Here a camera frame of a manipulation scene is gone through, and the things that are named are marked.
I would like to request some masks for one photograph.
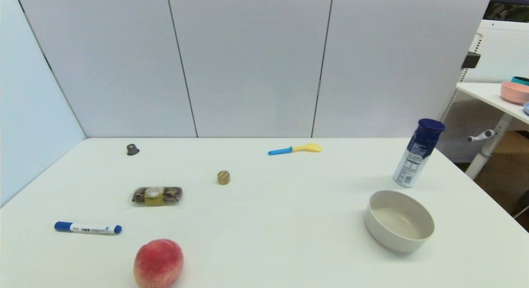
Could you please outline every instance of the plastic package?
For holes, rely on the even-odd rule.
[[[137,205],[174,205],[182,197],[180,187],[141,187],[132,194],[132,202]]]

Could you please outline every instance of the yellow spoon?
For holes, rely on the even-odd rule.
[[[294,152],[294,151],[320,152],[322,150],[323,150],[322,147],[320,147],[318,144],[309,143],[309,144],[306,144],[306,145],[300,145],[299,147],[289,147],[289,148],[286,148],[286,149],[272,150],[272,151],[269,151],[268,154],[269,155],[288,154],[288,153]]]

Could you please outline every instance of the floor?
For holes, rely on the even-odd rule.
[[[456,163],[466,170],[469,163]],[[517,132],[507,132],[492,158],[474,180],[507,212],[518,208],[518,199],[529,190],[529,139]],[[529,211],[516,219],[529,231]]]

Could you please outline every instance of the beige bowl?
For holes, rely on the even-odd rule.
[[[399,252],[418,249],[434,231],[433,219],[420,203],[389,190],[371,196],[365,224],[380,243]]]

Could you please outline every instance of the marker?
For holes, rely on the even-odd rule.
[[[121,232],[119,225],[89,225],[72,222],[57,222],[55,223],[55,230],[66,232],[90,233],[94,235],[117,235]]]

